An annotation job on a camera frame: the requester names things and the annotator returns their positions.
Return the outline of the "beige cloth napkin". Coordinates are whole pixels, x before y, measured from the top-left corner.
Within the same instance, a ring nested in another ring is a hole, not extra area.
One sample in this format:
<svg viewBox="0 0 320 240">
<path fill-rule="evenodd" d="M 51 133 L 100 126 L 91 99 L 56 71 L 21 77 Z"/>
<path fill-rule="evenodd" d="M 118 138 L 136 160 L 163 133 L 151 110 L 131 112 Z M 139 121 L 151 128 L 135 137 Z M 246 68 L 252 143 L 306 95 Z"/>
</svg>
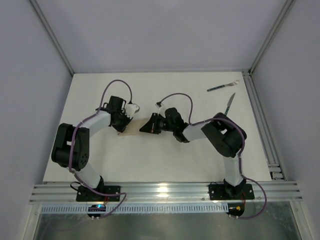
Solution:
<svg viewBox="0 0 320 240">
<path fill-rule="evenodd" d="M 148 118 L 133 119 L 125 128 L 124 132 L 118 132 L 117 135 L 119 137 L 137 136 L 140 134 L 140 128 L 144 126 L 148 121 Z"/>
</svg>

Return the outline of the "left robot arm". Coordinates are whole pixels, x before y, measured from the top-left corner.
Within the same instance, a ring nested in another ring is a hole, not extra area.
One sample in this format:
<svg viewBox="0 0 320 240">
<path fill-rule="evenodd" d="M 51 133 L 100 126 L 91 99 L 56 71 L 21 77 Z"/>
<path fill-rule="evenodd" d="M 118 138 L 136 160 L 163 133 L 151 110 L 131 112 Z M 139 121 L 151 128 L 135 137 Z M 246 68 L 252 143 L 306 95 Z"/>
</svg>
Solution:
<svg viewBox="0 0 320 240">
<path fill-rule="evenodd" d="M 104 195 L 104 179 L 89 164 L 90 138 L 107 127 L 123 133 L 140 107 L 131 101 L 111 96 L 95 112 L 78 124 L 58 126 L 51 152 L 51 160 L 68 169 L 86 189 Z"/>
</svg>

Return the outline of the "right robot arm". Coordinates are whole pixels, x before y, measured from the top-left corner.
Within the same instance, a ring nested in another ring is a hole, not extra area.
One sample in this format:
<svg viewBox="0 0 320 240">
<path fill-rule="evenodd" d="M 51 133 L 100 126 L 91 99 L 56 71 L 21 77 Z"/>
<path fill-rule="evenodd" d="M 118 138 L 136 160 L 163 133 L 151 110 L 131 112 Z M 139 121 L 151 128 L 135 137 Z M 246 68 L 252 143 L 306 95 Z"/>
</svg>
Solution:
<svg viewBox="0 0 320 240">
<path fill-rule="evenodd" d="M 247 134 L 224 113 L 219 112 L 211 119 L 191 124 L 182 119 L 176 108 L 171 107 L 164 111 L 164 115 L 153 113 L 139 131 L 154 135 L 162 131 L 171 132 L 180 143 L 207 139 L 223 156 L 224 192 L 230 199 L 235 199 L 243 193 L 247 181 L 242 176 L 239 162 Z"/>
</svg>

